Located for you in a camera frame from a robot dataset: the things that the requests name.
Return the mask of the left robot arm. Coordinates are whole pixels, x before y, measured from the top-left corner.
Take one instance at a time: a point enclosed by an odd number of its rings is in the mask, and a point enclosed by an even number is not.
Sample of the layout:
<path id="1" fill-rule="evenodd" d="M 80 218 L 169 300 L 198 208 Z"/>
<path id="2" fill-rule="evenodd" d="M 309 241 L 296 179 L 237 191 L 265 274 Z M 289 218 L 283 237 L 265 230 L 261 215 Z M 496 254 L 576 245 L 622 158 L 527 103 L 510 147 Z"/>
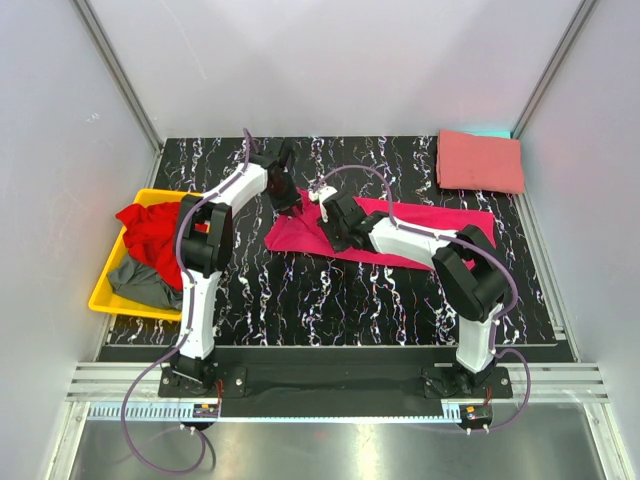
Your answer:
<path id="1" fill-rule="evenodd" d="M 233 217 L 253 198 L 266 195 L 279 215 L 302 210 L 302 198 L 290 167 L 294 149 L 288 139 L 264 148 L 247 146 L 244 162 L 211 190 L 187 194 L 180 202 L 175 257 L 180 269 L 183 303 L 175 352 L 168 358 L 173 375 L 196 396 L 220 386 L 213 352 L 213 317 L 218 283 L 234 248 Z"/>

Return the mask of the magenta pink t shirt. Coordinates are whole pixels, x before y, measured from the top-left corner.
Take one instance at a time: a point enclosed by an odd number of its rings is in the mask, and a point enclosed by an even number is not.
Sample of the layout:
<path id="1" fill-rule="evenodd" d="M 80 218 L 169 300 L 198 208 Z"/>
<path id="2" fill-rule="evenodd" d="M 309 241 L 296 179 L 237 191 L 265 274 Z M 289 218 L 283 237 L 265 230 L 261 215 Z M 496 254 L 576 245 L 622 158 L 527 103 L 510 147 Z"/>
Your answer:
<path id="1" fill-rule="evenodd" d="M 272 252 L 306 253 L 345 261 L 382 265 L 387 267 L 427 270 L 424 264 L 391 254 L 376 254 L 354 248 L 336 253 L 325 233 L 318 225 L 321 210 L 302 190 L 302 213 L 294 217 L 279 217 L 265 237 L 265 245 Z M 468 225 L 480 228 L 491 243 L 495 242 L 495 216 L 477 210 L 442 208 L 436 206 L 396 202 L 396 218 L 422 227 L 459 231 Z"/>

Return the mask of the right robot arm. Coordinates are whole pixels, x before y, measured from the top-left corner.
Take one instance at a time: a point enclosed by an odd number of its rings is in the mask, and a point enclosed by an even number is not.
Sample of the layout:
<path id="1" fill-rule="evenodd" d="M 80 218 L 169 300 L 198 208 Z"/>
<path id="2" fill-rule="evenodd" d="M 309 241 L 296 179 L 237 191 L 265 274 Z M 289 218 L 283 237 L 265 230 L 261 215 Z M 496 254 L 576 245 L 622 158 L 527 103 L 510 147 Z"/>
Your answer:
<path id="1" fill-rule="evenodd" d="M 367 214 L 355 198 L 333 187 L 309 193 L 320 208 L 319 226 L 336 252 L 353 248 L 395 255 L 436 271 L 445 299 L 458 315 L 458 346 L 451 367 L 425 383 L 434 393 L 476 396 L 495 366 L 499 317 L 516 302 L 517 287 L 484 232 L 474 225 L 439 230 L 387 212 Z"/>

